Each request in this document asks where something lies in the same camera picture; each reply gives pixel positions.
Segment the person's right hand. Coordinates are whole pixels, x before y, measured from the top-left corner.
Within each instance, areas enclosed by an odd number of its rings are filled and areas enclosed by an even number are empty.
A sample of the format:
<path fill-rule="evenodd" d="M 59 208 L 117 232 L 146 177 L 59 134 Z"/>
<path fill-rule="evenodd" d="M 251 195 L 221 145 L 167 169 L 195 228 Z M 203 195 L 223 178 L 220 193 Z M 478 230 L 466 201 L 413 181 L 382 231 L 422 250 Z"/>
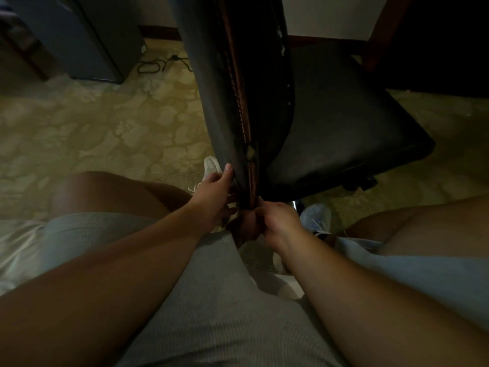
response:
<path fill-rule="evenodd" d="M 309 233 L 302 227 L 296 210 L 288 204 L 268 202 L 256 213 L 263 216 L 266 225 L 266 240 L 283 262 L 289 263 L 301 243 L 308 240 Z"/>

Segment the black leather office chair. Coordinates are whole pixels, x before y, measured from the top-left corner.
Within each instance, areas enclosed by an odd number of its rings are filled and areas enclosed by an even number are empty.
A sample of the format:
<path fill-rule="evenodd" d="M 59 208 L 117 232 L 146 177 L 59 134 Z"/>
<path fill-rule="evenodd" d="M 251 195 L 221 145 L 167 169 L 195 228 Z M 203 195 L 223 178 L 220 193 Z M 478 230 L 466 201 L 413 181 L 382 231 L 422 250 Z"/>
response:
<path fill-rule="evenodd" d="M 168 0 L 238 206 L 291 202 L 430 155 L 434 140 L 331 41 L 291 48 L 282 0 Z"/>

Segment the person's left forearm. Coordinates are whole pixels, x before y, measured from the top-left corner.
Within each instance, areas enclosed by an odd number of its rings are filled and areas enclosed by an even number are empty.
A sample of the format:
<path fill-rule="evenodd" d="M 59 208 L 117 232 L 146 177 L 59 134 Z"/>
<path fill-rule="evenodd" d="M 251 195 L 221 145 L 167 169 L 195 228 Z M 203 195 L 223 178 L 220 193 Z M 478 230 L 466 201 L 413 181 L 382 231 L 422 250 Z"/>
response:
<path fill-rule="evenodd" d="M 161 306 L 208 225 L 200 206 L 0 296 L 0 367 L 98 367 Z"/>

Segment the person's right forearm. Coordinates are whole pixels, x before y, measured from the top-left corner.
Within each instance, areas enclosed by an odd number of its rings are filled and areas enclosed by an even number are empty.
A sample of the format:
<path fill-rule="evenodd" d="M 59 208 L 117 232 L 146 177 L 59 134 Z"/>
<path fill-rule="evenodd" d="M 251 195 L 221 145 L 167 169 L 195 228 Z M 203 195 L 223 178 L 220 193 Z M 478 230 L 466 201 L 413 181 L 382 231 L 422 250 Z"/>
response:
<path fill-rule="evenodd" d="M 303 230 L 270 243 L 352 366 L 489 367 L 489 334 L 431 298 Z"/>

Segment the white left sneaker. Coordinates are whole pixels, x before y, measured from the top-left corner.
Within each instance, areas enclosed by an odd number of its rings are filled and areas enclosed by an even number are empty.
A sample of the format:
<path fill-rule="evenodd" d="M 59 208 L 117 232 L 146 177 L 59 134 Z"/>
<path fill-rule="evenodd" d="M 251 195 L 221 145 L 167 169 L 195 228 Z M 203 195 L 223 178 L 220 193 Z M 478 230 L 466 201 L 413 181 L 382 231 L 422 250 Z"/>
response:
<path fill-rule="evenodd" d="M 201 185 L 205 181 L 205 179 L 207 179 L 207 177 L 209 177 L 211 174 L 215 174 L 215 173 L 222 174 L 222 169 L 219 165 L 219 162 L 214 156 L 207 156 L 204 159 L 204 176 L 203 176 L 203 179 L 200 183 L 195 185 L 193 188 L 188 187 L 188 191 L 190 192 L 190 194 L 191 195 L 194 194 L 195 191 L 197 190 L 197 188 L 199 187 L 199 185 Z"/>

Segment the white sneaker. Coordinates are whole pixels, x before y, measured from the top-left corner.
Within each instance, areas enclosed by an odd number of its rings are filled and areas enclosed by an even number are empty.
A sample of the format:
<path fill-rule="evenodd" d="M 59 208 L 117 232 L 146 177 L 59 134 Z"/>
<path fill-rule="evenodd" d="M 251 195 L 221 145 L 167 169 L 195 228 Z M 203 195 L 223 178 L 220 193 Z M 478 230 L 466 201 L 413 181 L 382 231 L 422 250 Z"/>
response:
<path fill-rule="evenodd" d="M 306 207 L 300 214 L 302 227 L 324 241 L 331 234 L 331 209 L 321 203 Z"/>
<path fill-rule="evenodd" d="M 188 187 L 188 191 L 190 192 L 190 194 L 191 195 L 194 194 L 195 191 L 197 190 L 197 188 L 199 187 L 199 185 L 201 185 L 205 181 L 205 179 L 207 179 L 207 177 L 209 177 L 211 174 L 215 174 L 215 173 L 222 174 L 222 169 L 219 165 L 219 162 L 214 156 L 207 156 L 204 159 L 204 176 L 203 176 L 203 179 L 200 183 L 195 185 L 193 188 Z"/>

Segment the white right sneaker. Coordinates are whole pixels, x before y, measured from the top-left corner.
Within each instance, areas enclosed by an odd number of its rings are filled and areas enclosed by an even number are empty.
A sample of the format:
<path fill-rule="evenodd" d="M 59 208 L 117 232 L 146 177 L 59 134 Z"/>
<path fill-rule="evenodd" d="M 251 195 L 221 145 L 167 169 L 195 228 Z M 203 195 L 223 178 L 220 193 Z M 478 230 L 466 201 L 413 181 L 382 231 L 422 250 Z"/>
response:
<path fill-rule="evenodd" d="M 331 234 L 331 209 L 321 203 L 306 207 L 300 214 L 302 227 L 324 241 Z"/>

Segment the gray ribbed shirt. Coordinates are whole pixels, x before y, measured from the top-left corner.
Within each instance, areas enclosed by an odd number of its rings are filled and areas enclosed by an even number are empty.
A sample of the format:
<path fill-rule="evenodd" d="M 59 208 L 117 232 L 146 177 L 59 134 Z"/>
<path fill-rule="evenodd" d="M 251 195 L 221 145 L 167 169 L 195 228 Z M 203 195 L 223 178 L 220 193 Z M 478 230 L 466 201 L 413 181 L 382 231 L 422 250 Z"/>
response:
<path fill-rule="evenodd" d="M 347 367 L 306 296 L 252 280 L 229 232 L 205 235 L 116 367 Z"/>

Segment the person's left leg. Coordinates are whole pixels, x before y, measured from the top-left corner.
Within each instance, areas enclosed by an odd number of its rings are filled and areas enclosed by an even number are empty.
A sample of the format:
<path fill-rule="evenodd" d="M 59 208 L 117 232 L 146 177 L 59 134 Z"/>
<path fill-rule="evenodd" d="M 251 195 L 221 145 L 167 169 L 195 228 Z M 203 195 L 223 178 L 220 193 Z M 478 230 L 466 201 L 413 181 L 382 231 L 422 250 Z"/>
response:
<path fill-rule="evenodd" d="M 161 219 L 190 199 L 187 191 L 174 185 L 89 171 L 61 182 L 54 192 L 49 217 L 101 212 Z"/>

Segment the person's leg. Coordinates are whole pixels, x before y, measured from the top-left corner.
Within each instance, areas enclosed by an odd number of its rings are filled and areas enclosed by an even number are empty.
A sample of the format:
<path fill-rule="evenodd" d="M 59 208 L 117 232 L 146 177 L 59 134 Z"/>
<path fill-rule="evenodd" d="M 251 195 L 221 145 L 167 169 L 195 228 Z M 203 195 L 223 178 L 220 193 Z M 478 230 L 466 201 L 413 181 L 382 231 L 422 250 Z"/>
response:
<path fill-rule="evenodd" d="M 380 242 L 383 256 L 489 259 L 489 195 L 376 213 L 338 236 Z"/>
<path fill-rule="evenodd" d="M 49 217 L 101 212 L 161 219 L 190 199 L 187 191 L 174 185 L 89 171 L 61 182 L 54 192 Z"/>

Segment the person's right leg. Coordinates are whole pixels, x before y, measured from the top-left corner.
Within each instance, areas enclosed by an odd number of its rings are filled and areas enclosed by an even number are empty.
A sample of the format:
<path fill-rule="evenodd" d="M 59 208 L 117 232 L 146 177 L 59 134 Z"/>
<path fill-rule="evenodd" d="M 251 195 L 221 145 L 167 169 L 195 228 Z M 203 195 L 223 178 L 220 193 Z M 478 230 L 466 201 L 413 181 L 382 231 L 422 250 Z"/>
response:
<path fill-rule="evenodd" d="M 376 213 L 338 236 L 380 242 L 383 256 L 489 259 L 489 195 Z"/>

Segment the light gray shorts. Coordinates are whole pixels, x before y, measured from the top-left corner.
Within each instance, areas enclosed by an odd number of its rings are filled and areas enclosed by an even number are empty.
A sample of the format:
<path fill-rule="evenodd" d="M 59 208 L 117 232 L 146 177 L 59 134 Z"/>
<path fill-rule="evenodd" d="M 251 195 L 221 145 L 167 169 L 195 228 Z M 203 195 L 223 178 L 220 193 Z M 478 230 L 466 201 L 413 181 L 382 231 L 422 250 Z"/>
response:
<path fill-rule="evenodd" d="M 40 272 L 91 248 L 115 242 L 157 222 L 120 213 L 78 213 L 47 223 L 40 244 Z M 440 302 L 489 332 L 489 259 L 440 256 L 381 256 L 380 242 L 338 238 L 335 248 L 349 259 Z"/>

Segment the gray cabinet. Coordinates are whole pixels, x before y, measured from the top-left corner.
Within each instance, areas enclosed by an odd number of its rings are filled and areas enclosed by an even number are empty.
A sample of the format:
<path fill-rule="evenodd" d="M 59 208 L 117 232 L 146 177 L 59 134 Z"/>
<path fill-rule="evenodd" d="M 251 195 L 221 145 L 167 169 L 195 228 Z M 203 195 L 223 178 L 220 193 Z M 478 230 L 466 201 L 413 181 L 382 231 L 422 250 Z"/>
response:
<path fill-rule="evenodd" d="M 130 0 L 5 0 L 73 79 L 122 84 L 146 53 Z"/>

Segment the white bed sheet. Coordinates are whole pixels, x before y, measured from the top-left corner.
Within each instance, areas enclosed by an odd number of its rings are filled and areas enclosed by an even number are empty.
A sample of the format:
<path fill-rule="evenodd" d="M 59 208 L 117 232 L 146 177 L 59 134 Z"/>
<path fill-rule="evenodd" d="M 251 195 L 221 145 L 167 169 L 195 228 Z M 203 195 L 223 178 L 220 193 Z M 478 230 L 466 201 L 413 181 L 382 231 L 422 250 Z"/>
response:
<path fill-rule="evenodd" d="M 0 220 L 0 296 L 36 277 L 44 221 Z"/>

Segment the dark wooden desk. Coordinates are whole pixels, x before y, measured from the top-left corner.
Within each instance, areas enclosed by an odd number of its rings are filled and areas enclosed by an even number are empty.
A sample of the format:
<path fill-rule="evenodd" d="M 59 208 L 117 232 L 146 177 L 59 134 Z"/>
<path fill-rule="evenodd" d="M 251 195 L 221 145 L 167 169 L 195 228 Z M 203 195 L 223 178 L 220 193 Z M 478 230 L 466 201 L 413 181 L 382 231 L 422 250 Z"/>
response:
<path fill-rule="evenodd" d="M 389 89 L 489 98 L 489 0 L 386 0 L 362 66 Z"/>

